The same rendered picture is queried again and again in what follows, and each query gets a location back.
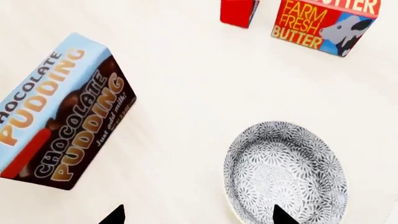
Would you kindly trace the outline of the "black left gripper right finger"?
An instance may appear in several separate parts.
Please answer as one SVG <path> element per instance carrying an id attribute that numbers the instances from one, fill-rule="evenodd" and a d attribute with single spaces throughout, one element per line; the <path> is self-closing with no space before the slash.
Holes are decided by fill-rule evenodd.
<path id="1" fill-rule="evenodd" d="M 274 211 L 272 215 L 274 224 L 299 224 L 294 218 L 292 218 L 285 210 L 280 206 L 274 205 Z"/>

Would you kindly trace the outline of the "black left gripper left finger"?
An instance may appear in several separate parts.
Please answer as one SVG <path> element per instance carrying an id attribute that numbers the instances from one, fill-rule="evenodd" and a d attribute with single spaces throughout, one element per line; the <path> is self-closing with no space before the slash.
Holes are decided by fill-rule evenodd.
<path id="1" fill-rule="evenodd" d="M 124 205 L 118 206 L 113 210 L 106 218 L 104 218 L 99 224 L 124 224 L 125 222 L 125 211 Z"/>

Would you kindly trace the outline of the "black and white patterned plate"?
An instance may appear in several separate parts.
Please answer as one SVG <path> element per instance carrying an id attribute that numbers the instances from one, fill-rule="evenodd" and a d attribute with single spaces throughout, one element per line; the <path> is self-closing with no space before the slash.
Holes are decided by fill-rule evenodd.
<path id="1" fill-rule="evenodd" d="M 343 168 L 328 145 L 285 121 L 250 126 L 230 145 L 224 189 L 244 224 L 274 224 L 274 207 L 298 224 L 340 224 L 348 201 Z"/>

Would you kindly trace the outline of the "chocolate pudding box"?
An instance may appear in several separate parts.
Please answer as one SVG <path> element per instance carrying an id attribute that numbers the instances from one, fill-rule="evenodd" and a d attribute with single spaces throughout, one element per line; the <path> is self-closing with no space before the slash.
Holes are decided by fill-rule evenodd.
<path id="1" fill-rule="evenodd" d="M 72 189 L 135 100 L 109 49 L 70 34 L 0 102 L 0 177 Z"/>

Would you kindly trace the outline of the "farm fresh butter box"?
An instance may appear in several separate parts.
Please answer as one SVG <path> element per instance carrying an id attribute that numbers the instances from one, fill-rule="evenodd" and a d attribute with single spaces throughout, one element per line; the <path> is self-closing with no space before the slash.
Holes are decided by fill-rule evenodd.
<path id="1" fill-rule="evenodd" d="M 281 0 L 271 35 L 345 57 L 379 15 L 381 0 Z"/>

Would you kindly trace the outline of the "red carton box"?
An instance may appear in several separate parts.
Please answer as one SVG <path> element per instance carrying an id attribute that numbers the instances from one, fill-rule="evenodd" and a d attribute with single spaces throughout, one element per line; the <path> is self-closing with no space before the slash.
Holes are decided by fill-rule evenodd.
<path id="1" fill-rule="evenodd" d="M 220 21 L 247 29 L 261 0 L 221 0 Z"/>

